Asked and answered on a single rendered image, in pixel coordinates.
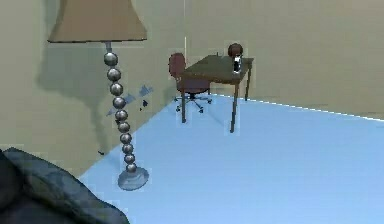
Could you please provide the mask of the beaded silver floor lamp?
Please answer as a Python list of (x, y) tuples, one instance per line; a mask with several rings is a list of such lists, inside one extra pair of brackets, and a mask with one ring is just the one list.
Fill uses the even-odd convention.
[(120, 132), (121, 150), (126, 168), (118, 177), (118, 186), (125, 191), (143, 187), (149, 173), (136, 165), (127, 101), (123, 97), (122, 77), (118, 69), (119, 58), (113, 52), (114, 42), (145, 41), (147, 30), (142, 24), (132, 0), (60, 0), (56, 23), (49, 35), (50, 43), (89, 43), (105, 45), (104, 64), (108, 67), (106, 76), (110, 81), (109, 91), (113, 95), (115, 123)]

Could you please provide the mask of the dark wooden desk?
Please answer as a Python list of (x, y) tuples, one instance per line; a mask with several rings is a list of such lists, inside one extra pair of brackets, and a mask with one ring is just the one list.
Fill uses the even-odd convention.
[(248, 100), (250, 79), (253, 67), (253, 58), (242, 58), (240, 72), (233, 71), (233, 60), (229, 56), (208, 55), (181, 73), (181, 97), (182, 97), (182, 122), (186, 122), (186, 98), (185, 98), (185, 80), (202, 79), (219, 84), (229, 84), (234, 86), (232, 117), (230, 123), (230, 132), (235, 131), (237, 102), (239, 97), (239, 85), (247, 77), (244, 99)]

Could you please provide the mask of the red swivel office chair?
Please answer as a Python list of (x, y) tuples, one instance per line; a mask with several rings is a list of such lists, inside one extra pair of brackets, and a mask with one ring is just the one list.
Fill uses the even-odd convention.
[(169, 73), (176, 81), (176, 89), (181, 92), (181, 81), (184, 81), (184, 91), (186, 102), (193, 102), (200, 113), (204, 112), (204, 108), (198, 103), (198, 100), (206, 101), (208, 104), (212, 103), (210, 97), (201, 97), (202, 93), (210, 93), (210, 83), (201, 79), (183, 79), (182, 73), (186, 69), (185, 57), (182, 53), (173, 53), (169, 57), (168, 63)]

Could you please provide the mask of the dark red ball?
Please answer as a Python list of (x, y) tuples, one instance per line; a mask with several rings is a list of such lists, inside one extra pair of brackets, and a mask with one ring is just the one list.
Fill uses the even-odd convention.
[(239, 43), (232, 43), (228, 47), (228, 55), (230, 57), (235, 57), (243, 54), (243, 47)]

